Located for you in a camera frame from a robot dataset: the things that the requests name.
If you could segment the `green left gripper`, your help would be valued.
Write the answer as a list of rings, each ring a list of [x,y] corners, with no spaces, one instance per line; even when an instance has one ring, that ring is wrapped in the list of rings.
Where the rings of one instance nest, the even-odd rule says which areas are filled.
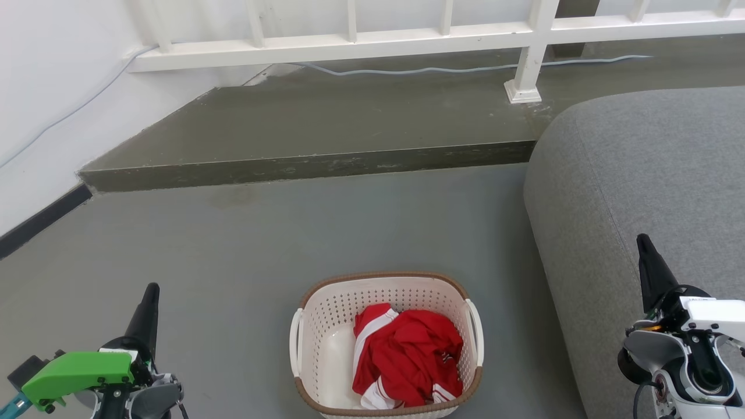
[[[17,395],[2,408],[19,418],[32,407],[51,414],[64,397],[91,392],[93,418],[170,418],[176,407],[176,377],[154,363],[160,286],[149,283],[124,338],[98,351],[58,351],[53,360],[32,356],[8,376]]]

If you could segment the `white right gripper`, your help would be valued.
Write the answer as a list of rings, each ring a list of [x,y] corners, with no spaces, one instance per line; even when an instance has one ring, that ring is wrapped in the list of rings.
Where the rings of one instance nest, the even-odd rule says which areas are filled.
[[[682,337],[688,332],[723,336],[730,345],[743,345],[744,302],[721,300],[702,289],[680,285],[649,235],[636,237],[644,318],[626,329]]]

